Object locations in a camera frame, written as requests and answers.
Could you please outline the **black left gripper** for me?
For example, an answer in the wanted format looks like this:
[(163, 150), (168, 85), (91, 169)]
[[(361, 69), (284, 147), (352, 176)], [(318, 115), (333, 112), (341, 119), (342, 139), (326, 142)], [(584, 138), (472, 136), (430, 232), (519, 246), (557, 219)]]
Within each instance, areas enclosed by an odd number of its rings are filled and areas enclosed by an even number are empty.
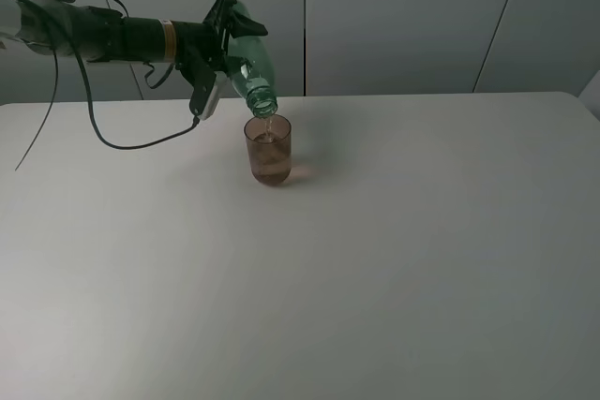
[(196, 73), (201, 62), (212, 71), (246, 73), (254, 63), (245, 56), (228, 55), (229, 39), (266, 37), (266, 27), (240, 11), (234, 0), (216, 0), (204, 20), (176, 22), (177, 52), (175, 67), (182, 73)]

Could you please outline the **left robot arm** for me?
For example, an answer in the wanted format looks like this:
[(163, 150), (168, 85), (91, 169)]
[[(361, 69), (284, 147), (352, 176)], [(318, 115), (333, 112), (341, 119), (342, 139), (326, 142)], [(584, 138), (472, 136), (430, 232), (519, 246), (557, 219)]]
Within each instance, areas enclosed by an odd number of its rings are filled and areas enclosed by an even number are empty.
[(171, 63), (201, 60), (222, 69), (229, 40), (265, 37), (237, 0), (216, 0), (202, 22), (130, 17), (117, 10), (76, 6), (73, 0), (1, 0), (1, 35), (41, 55), (80, 57), (89, 63)]

